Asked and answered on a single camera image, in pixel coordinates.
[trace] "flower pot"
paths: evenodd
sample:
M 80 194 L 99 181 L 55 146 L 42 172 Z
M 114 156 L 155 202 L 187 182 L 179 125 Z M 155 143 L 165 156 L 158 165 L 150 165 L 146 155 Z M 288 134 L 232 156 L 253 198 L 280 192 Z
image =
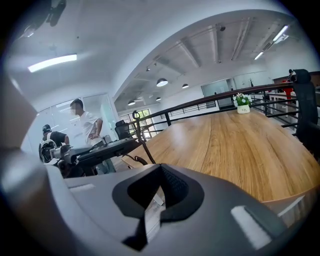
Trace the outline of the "flower pot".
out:
M 250 107 L 249 107 L 249 105 L 238 106 L 238 113 L 239 113 L 239 114 L 247 114 L 247 113 L 250 113 Z

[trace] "backpack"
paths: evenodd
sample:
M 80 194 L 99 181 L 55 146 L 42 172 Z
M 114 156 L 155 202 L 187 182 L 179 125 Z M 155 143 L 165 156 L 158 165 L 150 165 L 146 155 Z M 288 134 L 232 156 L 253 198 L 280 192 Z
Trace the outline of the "backpack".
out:
M 52 160 L 50 155 L 50 150 L 57 148 L 57 144 L 52 139 L 50 139 L 51 133 L 52 132 L 49 132 L 46 135 L 46 140 L 42 139 L 40 142 L 41 143 L 40 154 L 44 163 L 49 163 Z

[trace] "air conditioning vent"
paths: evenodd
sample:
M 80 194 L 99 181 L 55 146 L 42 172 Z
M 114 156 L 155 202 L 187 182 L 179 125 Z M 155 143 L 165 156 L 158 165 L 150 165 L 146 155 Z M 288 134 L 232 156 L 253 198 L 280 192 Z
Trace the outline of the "air conditioning vent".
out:
M 263 51 L 266 51 L 270 48 L 270 46 L 272 46 L 272 43 L 271 42 L 268 42 L 264 47 L 263 47 Z

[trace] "man in white shirt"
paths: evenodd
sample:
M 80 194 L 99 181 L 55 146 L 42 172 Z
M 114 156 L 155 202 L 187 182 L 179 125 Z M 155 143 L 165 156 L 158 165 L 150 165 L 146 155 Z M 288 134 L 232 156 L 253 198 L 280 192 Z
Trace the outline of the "man in white shirt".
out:
M 74 115 L 78 115 L 80 117 L 80 123 L 82 126 L 85 143 L 92 146 L 102 146 L 104 143 L 102 138 L 100 137 L 100 132 L 102 129 L 103 120 L 94 116 L 90 112 L 84 111 L 84 104 L 78 98 L 71 102 L 70 107 L 71 112 Z M 99 175 L 116 172 L 115 167 L 110 159 L 104 160 L 96 167 Z

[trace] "wooden tabletop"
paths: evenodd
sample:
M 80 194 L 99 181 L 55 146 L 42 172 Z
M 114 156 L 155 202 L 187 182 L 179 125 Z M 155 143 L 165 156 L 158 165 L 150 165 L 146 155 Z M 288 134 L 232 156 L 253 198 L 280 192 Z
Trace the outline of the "wooden tabletop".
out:
M 230 181 L 261 202 L 302 194 L 320 184 L 320 166 L 287 130 L 250 109 L 191 117 L 146 144 L 157 164 L 180 166 Z M 142 146 L 130 156 L 151 164 Z M 142 166 L 127 156 L 128 165 Z

